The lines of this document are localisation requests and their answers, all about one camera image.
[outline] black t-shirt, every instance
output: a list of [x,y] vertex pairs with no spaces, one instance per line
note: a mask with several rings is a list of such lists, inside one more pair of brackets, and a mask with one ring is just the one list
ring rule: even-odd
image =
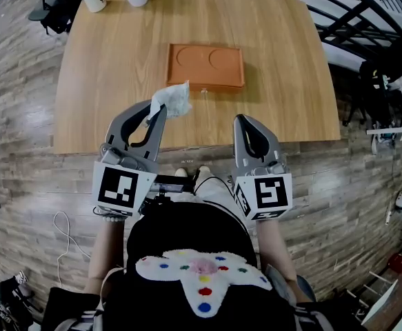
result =
[[[128,238],[126,273],[109,294],[103,314],[104,330],[146,323],[165,325],[270,325],[296,330],[292,307],[275,290],[253,285],[231,285],[217,314],[198,317],[184,295],[180,281],[151,281],[141,277],[135,263],[146,256],[161,257],[169,250],[231,252],[257,266],[251,240],[242,225],[226,212],[202,203],[169,203],[138,221]],[[99,297],[53,288],[42,330],[51,331],[64,320],[95,309]]]

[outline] shoe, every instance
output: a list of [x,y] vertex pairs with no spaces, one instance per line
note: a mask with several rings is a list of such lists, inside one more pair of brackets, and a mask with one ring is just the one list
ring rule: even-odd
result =
[[187,177],[188,177],[187,170],[185,170],[184,168],[179,168],[179,169],[174,173],[174,175],[175,175],[176,177],[184,177],[184,178],[187,178]]
[[26,277],[23,271],[20,271],[17,275],[15,275],[15,280],[17,281],[18,284],[23,284],[28,281],[28,278]]
[[211,170],[206,165],[201,165],[201,167],[199,167],[199,172],[211,172]]

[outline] rectangular tray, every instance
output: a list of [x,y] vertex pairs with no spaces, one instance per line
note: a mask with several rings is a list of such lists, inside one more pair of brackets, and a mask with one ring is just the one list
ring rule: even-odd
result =
[[239,93],[245,85],[238,48],[169,44],[165,74],[167,86],[189,80],[192,91]]

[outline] white plush patch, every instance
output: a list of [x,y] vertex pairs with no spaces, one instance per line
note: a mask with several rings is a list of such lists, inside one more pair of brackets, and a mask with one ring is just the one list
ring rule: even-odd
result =
[[171,250],[163,257],[144,257],[137,272],[152,281],[181,281],[185,297],[198,317],[217,314],[229,285],[255,285],[265,290],[272,286],[262,272],[230,252],[204,253],[196,250]]

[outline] white tissue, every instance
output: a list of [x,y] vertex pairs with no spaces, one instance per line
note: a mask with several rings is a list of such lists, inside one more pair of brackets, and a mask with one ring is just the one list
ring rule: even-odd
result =
[[163,104],[167,107],[167,119],[187,114],[192,109],[192,105],[188,103],[189,96],[190,87],[188,81],[181,85],[174,85],[156,91],[152,97],[150,114],[147,119],[151,120]]

